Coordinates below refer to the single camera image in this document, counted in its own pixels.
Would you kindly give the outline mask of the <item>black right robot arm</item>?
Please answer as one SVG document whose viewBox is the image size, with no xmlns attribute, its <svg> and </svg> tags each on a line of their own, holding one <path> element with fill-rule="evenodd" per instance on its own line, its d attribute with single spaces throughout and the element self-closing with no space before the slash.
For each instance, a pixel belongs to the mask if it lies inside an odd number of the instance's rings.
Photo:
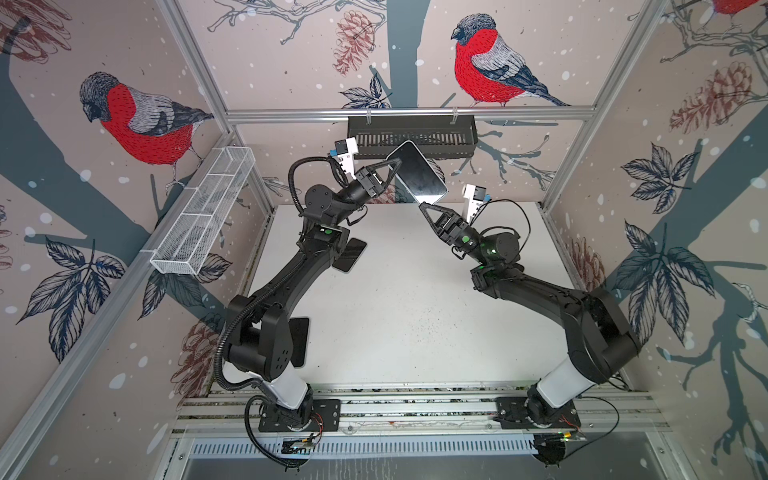
<svg viewBox="0 0 768 480">
<path fill-rule="evenodd" d="M 450 208 L 423 202 L 419 209 L 457 257 L 470 257 L 478 263 L 471 270 L 476 291 L 526 307 L 563 329 L 566 359 L 527 393 L 527 415 L 533 423 L 553 423 L 577 396 L 608 382 L 640 353 L 637 334 L 607 290 L 585 292 L 526 274 L 520 263 L 523 246 L 515 229 L 479 232 Z"/>
</svg>

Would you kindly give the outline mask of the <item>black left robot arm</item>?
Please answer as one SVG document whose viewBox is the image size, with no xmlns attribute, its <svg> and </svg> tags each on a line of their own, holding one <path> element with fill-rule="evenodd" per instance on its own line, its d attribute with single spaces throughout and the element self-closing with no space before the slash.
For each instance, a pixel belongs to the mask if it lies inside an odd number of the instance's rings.
<svg viewBox="0 0 768 480">
<path fill-rule="evenodd" d="M 346 250 L 349 230 L 341 223 L 352 224 L 350 215 L 383 194 L 400 169 L 398 160 L 364 166 L 340 191 L 317 184 L 300 201 L 295 171 L 315 160 L 301 159 L 288 173 L 289 192 L 302 219 L 297 253 L 262 288 L 230 301 L 213 360 L 213 375 L 220 387 L 227 391 L 256 388 L 278 411 L 296 417 L 300 424 L 312 414 L 313 393 L 292 363 L 291 314 L 314 281 Z"/>
</svg>

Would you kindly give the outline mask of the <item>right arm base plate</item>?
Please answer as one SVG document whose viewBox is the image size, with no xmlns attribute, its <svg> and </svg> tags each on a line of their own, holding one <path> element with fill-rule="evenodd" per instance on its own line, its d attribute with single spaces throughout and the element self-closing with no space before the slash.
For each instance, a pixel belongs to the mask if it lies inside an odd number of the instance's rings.
<svg viewBox="0 0 768 480">
<path fill-rule="evenodd" d="M 497 397 L 494 421 L 503 429 L 576 429 L 581 428 L 575 405 L 569 401 L 561 407 L 551 407 L 544 400 L 521 396 Z"/>
</svg>

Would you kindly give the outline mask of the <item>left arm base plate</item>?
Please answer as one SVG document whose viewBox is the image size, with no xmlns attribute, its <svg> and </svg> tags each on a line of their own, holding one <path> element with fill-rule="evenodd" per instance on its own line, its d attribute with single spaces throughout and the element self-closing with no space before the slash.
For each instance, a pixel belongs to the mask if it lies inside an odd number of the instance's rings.
<svg viewBox="0 0 768 480">
<path fill-rule="evenodd" d="M 305 401 L 297 410 L 289 410 L 267 402 L 258 414 L 260 433 L 336 432 L 339 429 L 341 401 L 314 399 Z"/>
</svg>

